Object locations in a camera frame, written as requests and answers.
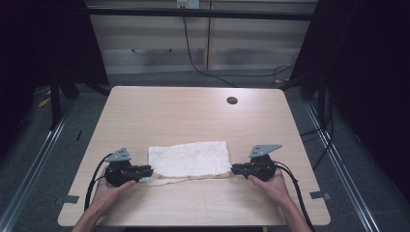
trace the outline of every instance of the wooden table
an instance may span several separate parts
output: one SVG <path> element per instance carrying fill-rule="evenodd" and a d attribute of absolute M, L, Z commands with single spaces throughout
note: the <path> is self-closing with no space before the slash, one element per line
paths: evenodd
<path fill-rule="evenodd" d="M 236 104 L 227 102 L 234 97 Z M 286 98 L 280 90 L 115 87 L 107 100 L 58 221 L 73 226 L 81 216 L 85 193 L 100 160 L 126 147 L 132 164 L 148 163 L 148 148 L 226 141 L 231 163 L 249 161 L 253 145 L 282 144 L 271 153 L 299 180 L 314 225 L 330 222 L 308 156 Z M 286 184 L 298 203 L 296 190 Z M 124 192 L 107 217 L 110 226 L 271 226 L 285 221 L 278 207 L 242 176 L 196 180 L 162 187 L 137 186 Z"/>

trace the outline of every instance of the black tape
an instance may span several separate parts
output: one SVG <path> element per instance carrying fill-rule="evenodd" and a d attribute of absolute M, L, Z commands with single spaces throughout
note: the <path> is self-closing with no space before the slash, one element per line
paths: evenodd
<path fill-rule="evenodd" d="M 323 198 L 323 193 L 321 191 L 313 191 L 313 192 L 310 192 L 309 194 L 310 194 L 311 199 Z"/>
<path fill-rule="evenodd" d="M 78 202 L 79 196 L 72 196 L 72 195 L 67 195 L 64 197 L 57 197 L 55 199 L 54 204 L 57 205 L 64 205 L 64 203 L 71 203 L 71 204 L 76 204 Z"/>

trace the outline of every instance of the black cable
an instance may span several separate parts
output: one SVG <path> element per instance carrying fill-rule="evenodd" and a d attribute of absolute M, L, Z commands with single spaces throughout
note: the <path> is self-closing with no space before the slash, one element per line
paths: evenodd
<path fill-rule="evenodd" d="M 332 99 L 332 96 L 330 93 L 328 93 L 328 100 L 329 100 L 329 121 L 331 122 L 331 134 L 329 139 L 326 138 L 327 141 L 327 146 L 323 153 L 320 155 L 319 159 L 317 160 L 316 164 L 313 166 L 313 171 L 316 169 L 317 165 L 319 165 L 320 161 L 325 157 L 326 153 L 329 151 L 329 148 L 333 144 L 333 139 L 334 139 L 334 120 L 333 120 L 333 106 L 334 106 L 334 100 Z"/>
<path fill-rule="evenodd" d="M 105 178 L 105 176 L 101 176 L 101 177 L 97 178 L 96 182 L 97 182 L 99 179 L 101 179 L 101 178 Z"/>
<path fill-rule="evenodd" d="M 239 87 L 236 86 L 236 85 L 234 85 L 234 84 L 232 84 L 232 83 L 229 83 L 228 81 L 224 80 L 224 79 L 221 78 L 221 77 L 222 77 L 222 76 L 234 76 L 234 77 L 269 77 L 269 76 L 273 76 L 275 79 L 273 80 L 273 83 L 271 84 L 271 86 L 268 87 L 268 88 L 272 88 L 272 86 L 274 86 L 275 83 L 276 83 L 277 75 L 278 75 L 279 73 L 283 73 L 283 72 L 286 71 L 287 69 L 293 68 L 293 65 L 290 65 L 290 66 L 279 66 L 279 67 L 274 68 L 274 73 L 272 73 L 272 74 L 218 74 L 218 75 L 216 75 L 216 74 L 210 74 L 210 73 L 202 72 L 202 71 L 200 71 L 200 70 L 195 66 L 195 64 L 194 64 L 193 61 L 192 61 L 192 56 L 191 56 L 191 54 L 190 54 L 190 41 L 189 41 L 189 39 L 188 39 L 187 19 L 186 19 L 185 17 L 183 17 L 183 21 L 184 21 L 185 39 L 186 39 L 186 41 L 187 41 L 188 55 L 189 55 L 189 57 L 190 57 L 190 64 L 192 65 L 192 67 L 193 67 L 197 72 L 199 72 L 199 73 L 201 73 L 201 74 L 203 74 L 203 75 L 207 75 L 207 76 L 211 76 L 211 77 L 217 78 L 217 79 L 223 81 L 224 83 L 226 83 L 226 84 L 228 84 L 228 85 L 230 85 L 230 86 L 232 86 L 232 87 L 234 87 L 234 88 L 239 88 Z"/>
<path fill-rule="evenodd" d="M 313 137 L 313 138 L 311 138 L 311 139 L 308 139 L 308 140 L 305 140 L 305 141 L 302 141 L 302 142 L 303 142 L 303 143 L 309 143 L 309 142 L 311 142 L 311 141 L 313 141 L 313 140 L 316 140 L 318 137 L 319 137 L 319 135 L 316 135 L 315 137 Z"/>
<path fill-rule="evenodd" d="M 90 206 L 90 198 L 91 198 L 91 193 L 93 192 L 93 187 L 94 184 L 102 177 L 100 177 L 99 179 L 96 180 L 96 176 L 97 173 L 100 170 L 100 167 L 102 166 L 103 162 L 105 161 L 105 159 L 107 159 L 109 156 L 111 156 L 112 154 L 106 155 L 99 163 L 99 165 L 96 168 L 96 171 L 94 172 L 93 175 L 93 179 L 91 179 L 90 185 L 88 186 L 87 189 L 87 194 L 85 195 L 85 202 L 84 202 L 84 211 L 86 211 L 88 209 L 88 207 Z"/>
<path fill-rule="evenodd" d="M 313 73 L 314 73 L 314 71 L 309 71 L 309 72 L 306 72 L 306 73 L 302 74 L 301 76 L 291 78 L 287 83 L 285 83 L 284 85 L 280 86 L 279 89 L 284 92 L 284 91 L 286 91 L 286 90 L 288 90 L 288 89 L 290 89 L 290 88 L 293 88 L 293 87 L 295 87 L 295 86 L 298 86 L 298 85 L 301 84 L 302 79 L 304 79 L 304 78 L 307 77 L 307 76 L 310 76 L 310 75 L 313 74 Z"/>
<path fill-rule="evenodd" d="M 298 180 L 296 180 L 295 176 L 293 176 L 292 172 L 290 171 L 290 169 L 286 165 L 285 165 L 285 167 L 277 165 L 277 168 L 285 171 L 289 175 L 289 177 L 292 179 L 293 185 L 295 186 L 296 193 L 298 194 L 299 204 L 301 205 L 302 213 L 305 216 L 305 220 L 307 222 L 308 227 L 310 227 L 311 231 L 314 232 L 315 230 L 314 230 L 314 227 L 311 224 L 310 218 L 308 216 L 308 212 L 307 212 L 307 209 L 305 207 L 304 199 L 302 197 L 301 189 L 299 188 Z"/>
<path fill-rule="evenodd" d="M 283 162 L 279 162 L 279 161 L 275 161 L 275 163 L 278 163 L 284 167 L 286 167 L 286 169 L 293 175 L 292 171 L 290 170 L 290 168 L 288 166 L 286 166 Z"/>
<path fill-rule="evenodd" d="M 329 98 L 329 109 L 328 109 L 328 115 L 327 115 L 327 117 L 326 117 L 326 120 L 325 120 L 325 126 L 327 126 L 328 124 L 329 124 L 329 122 L 332 120 L 332 116 L 333 116 L 333 104 L 334 104 L 334 101 L 333 101 L 333 99 L 331 98 L 331 95 L 328 93 L 328 98 Z M 320 128 L 318 128 L 318 129 L 313 129 L 313 130 L 309 130 L 309 131 L 307 131 L 307 132 L 303 132 L 303 133 L 300 133 L 300 136 L 306 136 L 306 135 L 309 135 L 309 134 L 313 134 L 313 133 L 316 133 L 316 132 L 319 132 L 319 131 L 322 131 L 322 130 L 324 130 L 326 127 L 320 127 Z"/>

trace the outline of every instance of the aluminum rail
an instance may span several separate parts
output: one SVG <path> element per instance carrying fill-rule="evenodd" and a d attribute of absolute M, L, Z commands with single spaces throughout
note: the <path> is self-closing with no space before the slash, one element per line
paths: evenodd
<path fill-rule="evenodd" d="M 89 6 L 86 8 L 37 8 L 40 12 L 86 13 L 88 15 L 134 15 L 134 16 L 182 16 L 182 17 L 218 17 L 311 21 L 315 18 L 310 13 L 274 13 L 244 12 L 225 10 L 168 9 L 168 8 L 125 8 Z"/>
<path fill-rule="evenodd" d="M 323 142 L 323 145 L 326 147 L 329 146 L 329 158 L 332 161 L 332 164 L 335 167 L 338 177 L 340 178 L 341 182 L 343 183 L 344 189 L 346 190 L 347 194 L 350 197 L 350 200 L 353 204 L 353 207 L 356 210 L 356 213 L 359 216 L 365 230 L 367 232 L 377 231 L 380 232 L 379 227 L 369 209 L 367 203 L 362 198 L 359 190 L 357 189 L 353 179 L 351 178 L 346 166 L 341 159 L 340 154 L 338 153 L 336 146 L 331 142 L 329 145 L 329 141 L 331 137 L 329 136 L 326 130 L 321 130 L 319 120 L 317 119 L 317 112 L 311 102 L 306 103 L 307 112 L 310 116 L 311 121 L 313 122 L 314 126 L 319 132 L 320 138 Z"/>
<path fill-rule="evenodd" d="M 15 226 L 15 222 L 17 221 L 17 218 L 30 195 L 31 189 L 36 184 L 36 181 L 43 170 L 43 167 L 51 153 L 51 150 L 66 124 L 67 116 L 70 114 L 73 108 L 73 103 L 74 101 L 70 101 L 68 108 L 61 118 L 60 122 L 56 125 L 54 130 L 51 130 L 48 133 L 42 149 L 40 149 L 40 151 L 38 152 L 36 159 L 33 161 L 33 164 L 24 177 L 23 182 L 15 193 L 15 197 L 7 205 L 6 210 L 0 217 L 1 232 L 12 231 L 13 227 Z"/>

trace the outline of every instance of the white towel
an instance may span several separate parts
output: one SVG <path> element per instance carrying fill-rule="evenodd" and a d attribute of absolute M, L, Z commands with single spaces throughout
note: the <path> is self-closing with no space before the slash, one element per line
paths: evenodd
<path fill-rule="evenodd" d="M 197 142 L 171 147 L 150 147 L 154 174 L 142 185 L 162 186 L 187 180 L 225 178 L 231 164 L 226 142 Z"/>

